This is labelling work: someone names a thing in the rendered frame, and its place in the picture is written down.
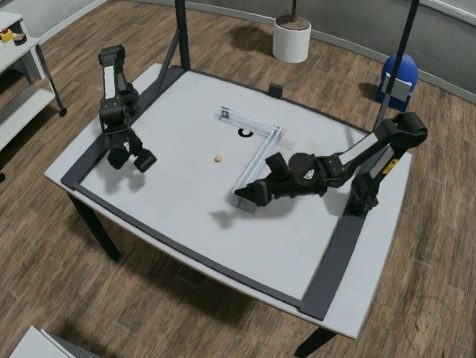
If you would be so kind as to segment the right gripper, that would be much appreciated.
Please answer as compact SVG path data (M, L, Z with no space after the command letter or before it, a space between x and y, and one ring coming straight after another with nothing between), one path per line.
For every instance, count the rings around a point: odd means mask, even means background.
M131 128L131 135L129 137L129 152L130 155L133 154L135 157L139 156L135 159L134 164L142 173L145 173L158 161L158 158L150 149L143 148L144 143L141 141L140 137L135 134L136 132L134 132L135 131ZM143 153L140 152L140 150L143 151Z

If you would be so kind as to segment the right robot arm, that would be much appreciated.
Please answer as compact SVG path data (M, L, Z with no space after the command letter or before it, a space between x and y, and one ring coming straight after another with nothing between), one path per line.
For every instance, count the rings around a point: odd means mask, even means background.
M133 118L141 109L136 102L140 98L139 93L125 77L122 67L125 57L126 53L122 44L104 48L98 54L99 63L103 64L104 85L99 118L103 137L109 136L108 161L113 168L117 168L116 170L122 169L125 162L131 157L128 139L131 135L131 128L128 124L131 124L130 118ZM106 129L104 123L107 125Z

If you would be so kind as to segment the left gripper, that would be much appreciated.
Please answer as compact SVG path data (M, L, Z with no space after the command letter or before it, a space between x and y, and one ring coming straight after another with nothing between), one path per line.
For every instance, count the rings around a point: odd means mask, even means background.
M273 194L274 199L289 196L290 198L294 198L299 196L296 181L292 174L289 175L288 178L275 182L271 181L271 176L274 176L272 172L270 172L266 178L256 179L253 182L248 183L247 187L234 190L234 193L237 196L255 203L257 207L265 207L268 205L272 200Z

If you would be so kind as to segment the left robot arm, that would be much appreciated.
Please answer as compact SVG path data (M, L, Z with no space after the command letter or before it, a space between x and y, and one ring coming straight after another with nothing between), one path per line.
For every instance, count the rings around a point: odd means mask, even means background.
M274 175L271 176L272 182L292 174L299 196L319 194L322 197L327 187L343 186L359 165L391 142L367 173L357 174L351 181L354 194L348 212L366 219L369 210L379 204L376 196L382 180L406 151L418 147L427 135L427 128L415 112L398 112L393 118L384 119L380 126L344 152L330 156L297 152L289 158L288 164L277 152L265 158L265 163Z

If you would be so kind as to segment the black metal camera frame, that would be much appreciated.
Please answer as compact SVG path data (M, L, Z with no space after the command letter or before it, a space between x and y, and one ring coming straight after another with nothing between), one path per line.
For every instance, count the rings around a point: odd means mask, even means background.
M401 64L401 60L406 48L406 44L410 35L410 31L413 25L413 21L416 15L419 1L420 0L412 0L411 7L409 10L409 15L407 17L407 22L405 24L405 29L403 31L403 35L401 38L400 46L399 46L396 59L392 68L390 79L388 81L386 92L384 94L385 97L383 97L384 100L382 100L382 104L380 106L381 110L379 109L380 113L378 113L377 115L378 119L376 118L376 121L375 121L376 125L374 124L373 130L376 129L384 119L387 106L391 97L391 93L392 93L391 91L392 91L392 88L393 88L393 85L394 85L394 82L395 82L395 79ZM156 81L154 90L151 95L152 97L156 97L160 92L161 86L163 84L165 75L167 73L168 67L172 60L172 57L174 55L178 42L179 42L179 50L180 50L181 68L185 69L185 73L190 69L185 0L175 0L175 10L176 10L177 30L175 32L175 35L173 37L173 40L171 42L171 45L165 57L164 63L160 70L158 79ZM369 160L370 158L367 161L362 163L359 173L365 173Z

